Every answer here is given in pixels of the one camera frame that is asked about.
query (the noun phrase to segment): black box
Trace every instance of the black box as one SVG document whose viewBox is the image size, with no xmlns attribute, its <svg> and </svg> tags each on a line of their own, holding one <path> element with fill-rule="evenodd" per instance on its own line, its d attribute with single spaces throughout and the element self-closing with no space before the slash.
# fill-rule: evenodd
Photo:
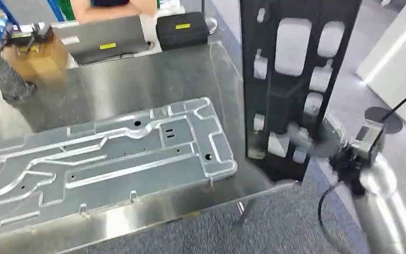
<svg viewBox="0 0 406 254">
<path fill-rule="evenodd" d="M 156 34 L 162 50 L 208 43 L 209 29 L 200 12 L 159 17 Z"/>
</svg>

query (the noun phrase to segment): metal table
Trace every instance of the metal table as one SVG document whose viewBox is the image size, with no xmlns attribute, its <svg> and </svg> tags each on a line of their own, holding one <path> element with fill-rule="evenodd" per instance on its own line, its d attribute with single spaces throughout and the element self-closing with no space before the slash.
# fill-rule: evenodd
<svg viewBox="0 0 406 254">
<path fill-rule="evenodd" d="M 68 70 L 58 81 L 39 83 L 32 98 L 14 106 L 0 95 L 0 140 L 205 96 L 237 161 L 233 177 L 2 235 L 0 253 L 64 253 L 293 186 L 271 184 L 245 160 L 242 77 L 221 42 Z"/>
</svg>

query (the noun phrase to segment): aluminum plate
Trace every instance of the aluminum plate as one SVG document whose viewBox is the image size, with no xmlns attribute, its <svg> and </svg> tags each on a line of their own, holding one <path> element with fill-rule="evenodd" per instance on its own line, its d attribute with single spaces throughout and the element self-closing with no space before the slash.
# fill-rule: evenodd
<svg viewBox="0 0 406 254">
<path fill-rule="evenodd" d="M 0 235 L 236 170 L 208 98 L 0 141 Z"/>
</svg>

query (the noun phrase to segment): laptop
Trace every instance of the laptop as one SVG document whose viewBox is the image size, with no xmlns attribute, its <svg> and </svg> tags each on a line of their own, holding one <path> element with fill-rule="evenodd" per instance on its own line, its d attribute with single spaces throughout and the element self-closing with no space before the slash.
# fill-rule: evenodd
<svg viewBox="0 0 406 254">
<path fill-rule="evenodd" d="M 149 49 L 139 16 L 55 28 L 66 49 L 80 65 L 135 54 Z"/>
</svg>

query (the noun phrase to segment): gray pipe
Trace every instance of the gray pipe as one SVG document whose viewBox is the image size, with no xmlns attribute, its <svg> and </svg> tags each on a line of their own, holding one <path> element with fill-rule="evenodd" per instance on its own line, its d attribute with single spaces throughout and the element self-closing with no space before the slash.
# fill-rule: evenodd
<svg viewBox="0 0 406 254">
<path fill-rule="evenodd" d="M 27 84 L 0 55 L 0 89 L 7 102 L 18 102 L 31 96 L 35 86 Z"/>
<path fill-rule="evenodd" d="M 354 198 L 354 205 L 370 252 L 406 254 L 406 208 L 396 175 L 381 153 L 361 172 L 360 182 L 366 194 Z"/>
</svg>

